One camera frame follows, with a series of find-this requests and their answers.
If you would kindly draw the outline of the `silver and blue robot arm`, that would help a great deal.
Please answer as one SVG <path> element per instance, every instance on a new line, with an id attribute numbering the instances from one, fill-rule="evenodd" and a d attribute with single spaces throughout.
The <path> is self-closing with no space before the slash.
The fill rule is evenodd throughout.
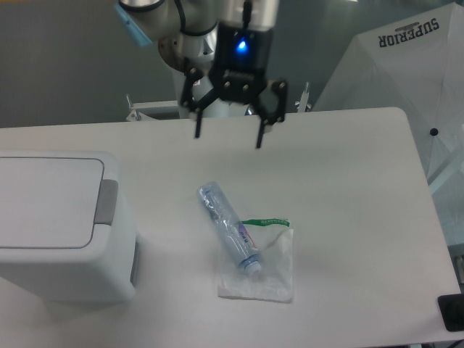
<path id="1" fill-rule="evenodd" d="M 249 105 L 260 119 L 256 147 L 286 116 L 288 82 L 266 76 L 278 1 L 119 1 L 138 44 L 169 44 L 172 68 L 184 75 L 178 105 L 199 137 L 217 100 Z"/>

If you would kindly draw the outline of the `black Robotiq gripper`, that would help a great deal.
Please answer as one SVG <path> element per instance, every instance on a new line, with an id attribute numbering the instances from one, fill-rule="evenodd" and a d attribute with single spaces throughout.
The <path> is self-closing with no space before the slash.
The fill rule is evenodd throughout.
<path id="1" fill-rule="evenodd" d="M 194 138 L 201 136 L 204 111 L 218 98 L 239 104 L 253 101 L 253 109 L 260 119 L 257 149 L 261 148 L 268 128 L 285 121 L 289 83 L 284 78 L 269 81 L 266 78 L 272 40 L 272 30 L 237 28 L 219 22 L 215 58 L 209 75 L 190 59 L 185 60 L 181 106 L 194 114 Z M 210 79 L 213 88 L 196 99 L 194 83 L 203 77 Z"/>

